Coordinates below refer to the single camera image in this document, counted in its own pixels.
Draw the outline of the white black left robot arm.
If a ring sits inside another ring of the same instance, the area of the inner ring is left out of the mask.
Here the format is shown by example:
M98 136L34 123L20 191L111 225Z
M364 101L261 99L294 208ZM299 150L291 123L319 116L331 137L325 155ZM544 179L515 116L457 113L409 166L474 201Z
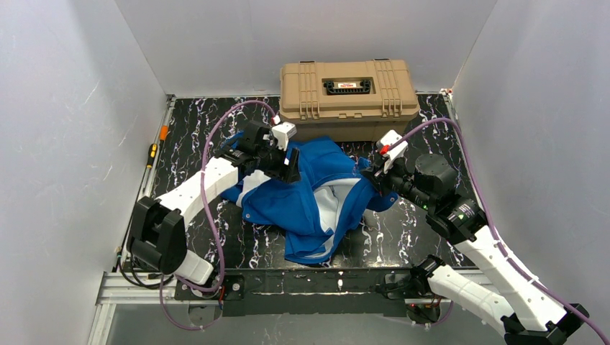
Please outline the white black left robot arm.
M128 252L165 275L205 284L214 267L187 248L186 227L210 201L252 173L282 183L299 181L299 150L288 147L295 134L290 122L269 127L251 121L203 170L160 197L139 199L132 212Z

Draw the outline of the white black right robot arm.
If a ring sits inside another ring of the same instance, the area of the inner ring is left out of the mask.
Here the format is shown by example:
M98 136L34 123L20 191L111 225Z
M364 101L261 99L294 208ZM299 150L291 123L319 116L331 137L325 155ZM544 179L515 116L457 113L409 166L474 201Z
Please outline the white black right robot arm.
M489 279L494 289L462 276L440 258L428 255L400 282L412 293L449 298L493 327L507 344L565 344L583 324L587 310L578 303L564 306L523 277L509 264L494 239L484 210L476 200L455 190L457 171L441 155L421 155L414 171L406 160L376 161L360 172L382 195L395 192L426 211L426 222Z

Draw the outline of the blue zip jacket white lining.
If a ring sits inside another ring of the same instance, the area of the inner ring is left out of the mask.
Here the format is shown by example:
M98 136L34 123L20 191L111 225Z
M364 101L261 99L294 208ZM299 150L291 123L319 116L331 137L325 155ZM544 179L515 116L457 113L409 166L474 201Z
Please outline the blue zip jacket white lining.
M353 160L329 137L288 146L300 152L300 181L283 183L255 171L222 198L240 207L245 221L283 229L286 260L318 265L359 226L365 211L383 212L398 195L381 195L360 174L369 160Z

